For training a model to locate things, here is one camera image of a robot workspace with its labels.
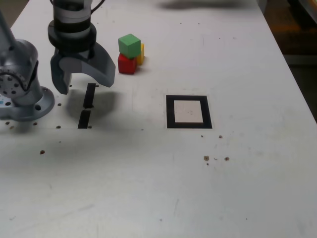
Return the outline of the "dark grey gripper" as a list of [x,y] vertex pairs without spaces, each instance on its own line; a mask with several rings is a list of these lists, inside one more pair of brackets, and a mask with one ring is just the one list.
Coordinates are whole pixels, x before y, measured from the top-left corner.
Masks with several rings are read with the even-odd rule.
[[114,84],[116,66],[108,52],[98,43],[87,51],[69,52],[55,49],[51,58],[52,81],[60,94],[67,95],[71,75],[82,73],[100,85]]

